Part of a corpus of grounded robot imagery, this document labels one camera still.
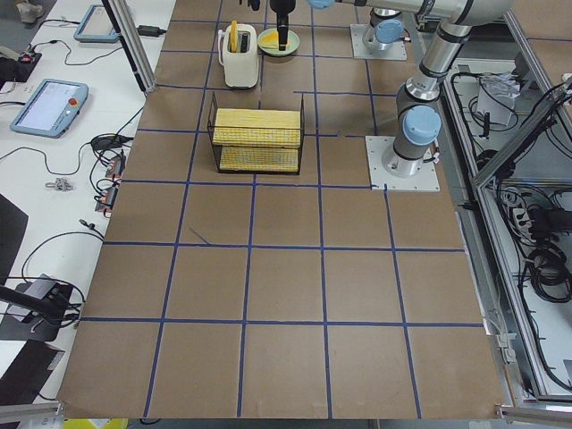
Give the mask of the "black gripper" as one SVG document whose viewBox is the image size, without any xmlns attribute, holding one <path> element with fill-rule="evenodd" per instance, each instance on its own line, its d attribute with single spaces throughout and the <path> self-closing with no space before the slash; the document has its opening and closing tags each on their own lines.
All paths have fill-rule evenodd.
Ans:
<svg viewBox="0 0 572 429">
<path fill-rule="evenodd" d="M 276 29 L 279 35 L 279 50 L 285 50 L 288 45 L 289 15 L 295 10 L 295 0 L 270 0 L 269 5 L 276 13 Z"/>
<path fill-rule="evenodd" d="M 260 0 L 239 0 L 239 4 L 245 4 L 248 8 L 252 11 L 257 12 L 260 9 L 261 1 Z"/>
</svg>

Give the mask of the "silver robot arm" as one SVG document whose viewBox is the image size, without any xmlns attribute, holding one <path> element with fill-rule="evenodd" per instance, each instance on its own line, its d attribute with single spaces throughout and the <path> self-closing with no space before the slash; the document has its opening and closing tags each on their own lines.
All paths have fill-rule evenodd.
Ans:
<svg viewBox="0 0 572 429">
<path fill-rule="evenodd" d="M 442 120 L 433 109 L 440 87 L 453 60 L 467 42 L 472 28 L 500 18 L 511 1 L 353 1 L 356 7 L 391 9 L 418 17 L 440 17 L 430 46 L 418 65 L 418 73 L 401 86 L 397 95 L 400 130 L 390 159 L 417 162 L 440 133 Z"/>
<path fill-rule="evenodd" d="M 285 52 L 289 44 L 290 14 L 296 8 L 296 1 L 270 1 L 271 10 L 276 16 L 276 37 L 273 47 Z M 399 19 L 400 11 L 373 7 L 370 12 L 369 26 L 362 37 L 363 44 L 370 47 L 382 47 L 402 39 L 403 23 Z"/>
</svg>

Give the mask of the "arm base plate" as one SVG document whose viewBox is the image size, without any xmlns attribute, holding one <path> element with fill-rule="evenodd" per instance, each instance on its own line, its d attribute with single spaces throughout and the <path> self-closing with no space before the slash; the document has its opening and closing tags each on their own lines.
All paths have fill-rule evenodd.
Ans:
<svg viewBox="0 0 572 429">
<path fill-rule="evenodd" d="M 409 161 L 395 153 L 393 136 L 366 136 L 365 141 L 372 189 L 403 192 L 441 190 L 434 162 L 425 162 L 431 157 L 429 148 L 422 158 Z"/>
<path fill-rule="evenodd" d="M 390 44 L 380 43 L 369 24 L 350 25 L 353 57 L 357 59 L 406 61 L 405 43 L 401 40 Z"/>
</svg>

